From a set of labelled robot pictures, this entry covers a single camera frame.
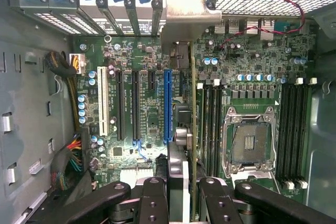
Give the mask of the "CPU socket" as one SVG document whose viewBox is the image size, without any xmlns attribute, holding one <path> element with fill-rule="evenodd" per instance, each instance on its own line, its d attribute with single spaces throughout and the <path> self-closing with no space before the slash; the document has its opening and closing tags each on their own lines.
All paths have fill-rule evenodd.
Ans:
<svg viewBox="0 0 336 224">
<path fill-rule="evenodd" d="M 248 178 L 272 179 L 276 163 L 276 114 L 273 106 L 258 112 L 227 109 L 223 119 L 222 167 L 224 176 L 232 181 Z M 235 144 L 229 174 L 225 171 L 233 136 Z"/>
</svg>

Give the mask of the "white power connector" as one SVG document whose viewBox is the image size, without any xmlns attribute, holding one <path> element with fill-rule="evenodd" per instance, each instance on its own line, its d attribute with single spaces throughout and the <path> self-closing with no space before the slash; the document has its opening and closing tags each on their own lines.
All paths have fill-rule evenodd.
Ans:
<svg viewBox="0 0 336 224">
<path fill-rule="evenodd" d="M 76 74 L 86 71 L 86 56 L 84 54 L 69 54 L 70 65 L 75 68 Z"/>
</svg>

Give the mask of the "white expansion slot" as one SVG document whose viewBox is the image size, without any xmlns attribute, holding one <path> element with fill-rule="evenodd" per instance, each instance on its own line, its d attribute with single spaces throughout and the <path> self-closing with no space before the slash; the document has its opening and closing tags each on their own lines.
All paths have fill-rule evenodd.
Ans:
<svg viewBox="0 0 336 224">
<path fill-rule="evenodd" d="M 97 67 L 99 134 L 109 135 L 108 68 Z"/>
</svg>

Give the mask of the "thin metal locking lever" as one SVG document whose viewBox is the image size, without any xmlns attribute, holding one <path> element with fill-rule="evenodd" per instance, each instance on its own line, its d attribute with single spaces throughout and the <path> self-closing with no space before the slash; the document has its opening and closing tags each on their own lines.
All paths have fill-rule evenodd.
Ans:
<svg viewBox="0 0 336 224">
<path fill-rule="evenodd" d="M 230 170 L 230 168 L 229 168 L 230 167 L 230 160 L 231 160 L 232 151 L 233 151 L 234 144 L 235 144 L 235 138 L 236 138 L 236 136 L 233 136 L 232 143 L 231 143 L 230 150 L 229 150 L 229 154 L 227 156 L 227 165 L 226 165 L 226 169 L 225 169 L 227 174 L 229 174 L 229 170 Z"/>
</svg>

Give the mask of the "blue expansion slot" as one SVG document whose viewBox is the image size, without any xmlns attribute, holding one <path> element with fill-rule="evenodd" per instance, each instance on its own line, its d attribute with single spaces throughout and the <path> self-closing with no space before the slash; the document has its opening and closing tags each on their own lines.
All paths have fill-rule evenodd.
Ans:
<svg viewBox="0 0 336 224">
<path fill-rule="evenodd" d="M 173 131 L 173 71 L 171 69 L 164 70 L 164 136 L 163 143 L 167 145 L 172 141 L 172 131 Z"/>
</svg>

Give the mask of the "metal slot cover blank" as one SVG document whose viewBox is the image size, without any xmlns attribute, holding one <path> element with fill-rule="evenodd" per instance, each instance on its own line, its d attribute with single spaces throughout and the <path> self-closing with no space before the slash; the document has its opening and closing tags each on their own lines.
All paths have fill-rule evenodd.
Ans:
<svg viewBox="0 0 336 224">
<path fill-rule="evenodd" d="M 96 5 L 100 13 L 107 19 L 111 24 L 112 28 L 118 35 L 122 35 L 122 30 L 120 29 L 118 22 L 110 12 L 108 8 L 108 0 L 96 0 Z"/>
<path fill-rule="evenodd" d="M 124 6 L 125 6 L 128 19 L 131 24 L 131 27 L 133 29 L 133 33 L 135 36 L 139 37 L 141 33 L 140 33 L 138 16 L 136 12 L 137 9 L 136 9 L 135 0 L 124 0 Z"/>
<path fill-rule="evenodd" d="M 152 5 L 152 29 L 151 36 L 156 37 L 159 32 L 160 20 L 163 12 L 163 0 L 153 0 Z"/>
</svg>

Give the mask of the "open black PC case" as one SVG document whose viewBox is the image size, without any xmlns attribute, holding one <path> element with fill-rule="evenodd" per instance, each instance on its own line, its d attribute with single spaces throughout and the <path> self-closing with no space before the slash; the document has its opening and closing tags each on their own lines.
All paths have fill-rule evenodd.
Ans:
<svg viewBox="0 0 336 224">
<path fill-rule="evenodd" d="M 139 37 L 152 37 L 152 1 L 135 0 Z M 336 0 L 217 0 L 215 7 L 222 18 L 209 28 L 226 34 L 292 35 L 315 27 L 317 84 L 309 127 L 309 186 L 299 203 L 336 219 Z M 69 59 L 75 39 L 135 36 L 124 1 L 108 0 L 108 8 L 122 35 L 100 13 L 96 0 L 0 0 L 0 224 L 62 224 L 65 205 L 104 187 L 94 188 L 88 173 L 70 174 L 66 168 L 72 156 L 68 145 L 80 131 L 78 75 Z M 161 46 L 165 24 L 163 0 L 156 36 Z M 143 176 L 134 184 L 113 182 L 134 188 L 145 178 L 163 179 L 168 224 L 177 224 L 169 219 L 168 168 L 165 171 L 165 177 Z M 188 224 L 209 224 L 200 219 L 198 183 L 204 177 L 214 176 L 196 182 L 195 219 Z M 238 183 L 253 182 L 230 185 L 214 178 L 227 186 L 230 195 Z"/>
</svg>

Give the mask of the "black RAM slot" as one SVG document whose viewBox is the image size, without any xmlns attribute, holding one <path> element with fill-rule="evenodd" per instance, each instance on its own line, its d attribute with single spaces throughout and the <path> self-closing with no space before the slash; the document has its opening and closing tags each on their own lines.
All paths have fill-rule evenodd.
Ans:
<svg viewBox="0 0 336 224">
<path fill-rule="evenodd" d="M 293 101 L 292 101 L 292 169 L 291 178 L 297 180 L 301 173 L 301 142 L 302 142 L 302 120 L 303 120 L 303 105 L 304 86 L 294 85 L 293 87 Z"/>
<path fill-rule="evenodd" d="M 222 97 L 223 97 L 223 86 L 219 86 L 217 89 L 217 112 L 218 112 L 218 120 L 219 122 L 222 119 Z"/>
<path fill-rule="evenodd" d="M 307 163 L 308 163 L 308 147 L 309 147 L 309 127 L 310 127 L 310 117 L 311 117 L 311 105 L 312 105 L 312 94 L 314 92 L 314 84 L 310 84 L 308 81 L 304 83 L 302 88 L 302 122 L 301 122 L 301 164 L 300 164 L 300 177 L 299 185 L 300 188 L 306 190 L 308 189 L 308 175 L 307 175 Z"/>
<path fill-rule="evenodd" d="M 218 172 L 218 145 L 219 145 L 219 135 L 220 135 L 220 122 L 218 120 L 217 112 L 217 89 L 219 86 L 213 88 L 214 91 L 214 112 L 213 112 L 213 167 L 212 167 L 212 176 L 216 176 Z"/>
<path fill-rule="evenodd" d="M 287 106 L 287 84 L 281 85 L 281 103 L 280 103 L 280 118 L 279 118 L 279 136 L 278 136 L 278 157 L 277 157 L 277 168 L 276 168 L 276 178 L 279 182 L 282 181 L 283 177 L 283 166 L 284 166 L 284 152 L 285 152 L 285 120 L 286 120 L 286 106 Z"/>
<path fill-rule="evenodd" d="M 211 106 L 211 88 L 209 85 L 206 86 L 206 114 L 205 114 L 205 166 L 206 166 L 206 175 L 209 176 L 210 172 L 210 161 L 209 161 L 209 139 L 210 139 L 210 133 L 209 133 L 209 121 L 211 119 L 210 116 L 210 106 Z"/>
<path fill-rule="evenodd" d="M 287 120 L 286 120 L 286 162 L 284 165 L 284 176 L 286 178 L 285 184 L 289 190 L 294 189 L 294 184 L 290 180 L 291 172 L 291 149 L 292 149 L 292 121 L 293 121 L 293 88 L 289 86 L 288 88 L 288 106 L 287 106 Z"/>
</svg>

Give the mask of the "long black expansion slot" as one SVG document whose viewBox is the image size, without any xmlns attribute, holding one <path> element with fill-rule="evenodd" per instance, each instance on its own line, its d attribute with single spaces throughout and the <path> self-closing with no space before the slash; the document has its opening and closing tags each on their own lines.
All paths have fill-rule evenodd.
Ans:
<svg viewBox="0 0 336 224">
<path fill-rule="evenodd" d="M 117 101 L 117 134 L 118 140 L 125 139 L 125 101 L 124 101 L 124 76 L 121 70 L 116 71 L 116 101 Z"/>
<path fill-rule="evenodd" d="M 132 71 L 132 125 L 133 141 L 136 143 L 141 138 L 140 133 L 140 74 Z"/>
</svg>

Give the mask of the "green motherboard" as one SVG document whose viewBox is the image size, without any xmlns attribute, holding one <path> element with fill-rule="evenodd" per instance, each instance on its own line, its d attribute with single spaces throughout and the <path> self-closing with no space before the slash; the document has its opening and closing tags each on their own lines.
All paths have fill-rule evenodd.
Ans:
<svg viewBox="0 0 336 224">
<path fill-rule="evenodd" d="M 305 82 L 317 84 L 313 75 L 316 29 L 288 35 L 281 31 L 277 35 L 248 31 L 240 35 L 226 34 L 210 27 L 193 43 L 196 63 L 196 181 L 206 175 L 205 166 L 205 114 L 206 86 L 211 88 L 211 119 L 209 121 L 209 161 L 212 176 L 213 163 L 213 106 L 216 86 L 223 86 L 222 119 L 218 145 L 218 172 L 214 177 L 222 178 L 233 185 L 243 180 L 232 181 L 224 176 L 222 167 L 223 119 L 230 106 L 238 112 L 258 112 L 273 106 L 276 114 L 276 154 L 278 152 L 281 85 L 287 84 L 287 106 L 289 86 Z M 166 176 L 168 168 L 168 144 L 174 141 L 174 132 L 191 121 L 191 109 L 187 102 L 191 98 L 191 78 L 183 70 L 173 69 L 168 52 L 161 46 L 158 37 L 118 36 L 79 37 L 74 41 L 74 53 L 86 56 L 86 71 L 77 76 L 77 113 L 79 133 L 68 145 L 72 154 L 66 172 L 88 173 L 94 188 L 116 180 L 134 184 L 143 176 Z M 109 135 L 99 134 L 97 67 L 108 70 Z M 173 71 L 173 139 L 167 145 L 164 136 L 164 70 Z M 118 140 L 116 71 L 124 76 L 125 139 Z M 155 71 L 155 90 L 148 90 L 148 71 Z M 140 74 L 140 133 L 141 138 L 133 141 L 132 125 L 132 71 Z M 300 188 L 299 177 L 291 178 L 294 189 L 285 184 L 283 177 L 276 178 L 277 158 L 272 179 L 248 178 L 284 196 L 303 202 L 306 190 Z"/>
</svg>

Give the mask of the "short black expansion slot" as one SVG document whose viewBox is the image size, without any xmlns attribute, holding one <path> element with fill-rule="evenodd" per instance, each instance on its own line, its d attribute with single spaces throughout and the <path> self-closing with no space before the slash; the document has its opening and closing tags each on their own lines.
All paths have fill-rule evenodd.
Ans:
<svg viewBox="0 0 336 224">
<path fill-rule="evenodd" d="M 155 71 L 149 70 L 148 71 L 148 90 L 149 91 L 154 91 L 155 90 Z"/>
</svg>

